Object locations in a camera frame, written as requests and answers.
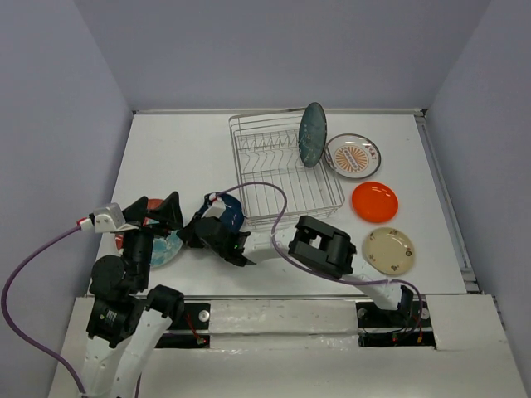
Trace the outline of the dark blue leaf dish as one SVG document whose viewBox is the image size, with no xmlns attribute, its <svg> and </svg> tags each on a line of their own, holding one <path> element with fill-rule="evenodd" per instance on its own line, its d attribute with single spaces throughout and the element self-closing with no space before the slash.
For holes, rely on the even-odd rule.
<svg viewBox="0 0 531 398">
<path fill-rule="evenodd" d="M 226 204 L 226 210 L 218 220 L 229 230 L 239 231 L 243 226 L 245 220 L 240 201 L 228 193 L 217 193 L 217 195 Z M 206 207 L 203 203 L 203 206 L 199 210 L 201 216 L 205 208 Z"/>
</svg>

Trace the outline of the red and teal floral plate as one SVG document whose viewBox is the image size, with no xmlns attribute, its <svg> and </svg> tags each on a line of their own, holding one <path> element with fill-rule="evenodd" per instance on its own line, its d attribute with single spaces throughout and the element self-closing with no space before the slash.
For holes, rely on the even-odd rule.
<svg viewBox="0 0 531 398">
<path fill-rule="evenodd" d="M 148 209 L 153 210 L 162 204 L 162 199 L 148 200 Z M 144 218 L 144 225 L 157 224 L 158 221 L 151 218 Z M 117 234 L 114 243 L 117 251 L 121 254 L 123 251 L 123 234 Z M 177 231 L 171 231 L 171 234 L 165 237 L 156 237 L 153 241 L 153 250 L 151 256 L 151 269 L 161 268 L 167 265 L 182 249 L 183 242 L 179 239 Z"/>
</svg>

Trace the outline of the teal round plate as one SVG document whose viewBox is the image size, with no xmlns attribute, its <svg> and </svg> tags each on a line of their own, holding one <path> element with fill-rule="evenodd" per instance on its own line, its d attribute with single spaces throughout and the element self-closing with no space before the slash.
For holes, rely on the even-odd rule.
<svg viewBox="0 0 531 398">
<path fill-rule="evenodd" d="M 305 167 L 315 167 L 324 152 L 327 142 L 327 119 L 321 104 L 309 104 L 300 120 L 298 149 Z"/>
</svg>

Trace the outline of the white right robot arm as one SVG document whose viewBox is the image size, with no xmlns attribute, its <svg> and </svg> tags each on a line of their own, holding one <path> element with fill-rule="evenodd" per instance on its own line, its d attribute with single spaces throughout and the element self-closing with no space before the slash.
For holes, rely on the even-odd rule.
<svg viewBox="0 0 531 398">
<path fill-rule="evenodd" d="M 270 232 L 236 231 L 217 217 L 196 216 L 178 237 L 186 246 L 209 249 L 238 267 L 283 259 L 319 278 L 360 289 L 392 325 L 412 318 L 415 288 L 366 260 L 356 261 L 349 234 L 312 216 L 302 216 L 291 229 L 273 225 Z"/>
</svg>

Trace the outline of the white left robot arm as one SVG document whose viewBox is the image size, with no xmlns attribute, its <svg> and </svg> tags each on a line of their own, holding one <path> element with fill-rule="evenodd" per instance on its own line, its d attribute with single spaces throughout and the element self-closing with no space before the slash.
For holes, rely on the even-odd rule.
<svg viewBox="0 0 531 398">
<path fill-rule="evenodd" d="M 82 230 L 121 235 L 122 251 L 93 265 L 94 298 L 81 381 L 84 397 L 131 397 L 149 354 L 168 328 L 183 320 L 183 294 L 158 285 L 147 290 L 153 242 L 183 227 L 179 195 L 172 192 L 154 209 L 140 197 L 121 209 L 102 206 L 79 221 Z"/>
</svg>

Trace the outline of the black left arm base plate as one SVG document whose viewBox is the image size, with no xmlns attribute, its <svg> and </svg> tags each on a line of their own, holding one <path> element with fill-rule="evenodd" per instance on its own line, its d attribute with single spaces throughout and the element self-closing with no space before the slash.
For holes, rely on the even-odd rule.
<svg viewBox="0 0 531 398">
<path fill-rule="evenodd" d="M 207 349 L 210 347 L 211 304 L 186 302 L 181 318 L 158 340 L 157 349 Z"/>
</svg>

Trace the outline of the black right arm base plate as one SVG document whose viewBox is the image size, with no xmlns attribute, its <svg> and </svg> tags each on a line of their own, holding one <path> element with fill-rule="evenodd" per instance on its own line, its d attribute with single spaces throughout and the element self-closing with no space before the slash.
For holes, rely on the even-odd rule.
<svg viewBox="0 0 531 398">
<path fill-rule="evenodd" d="M 429 312 L 415 309 L 410 316 L 398 311 L 383 311 L 372 303 L 357 306 L 358 345 L 360 347 L 435 347 Z"/>
</svg>

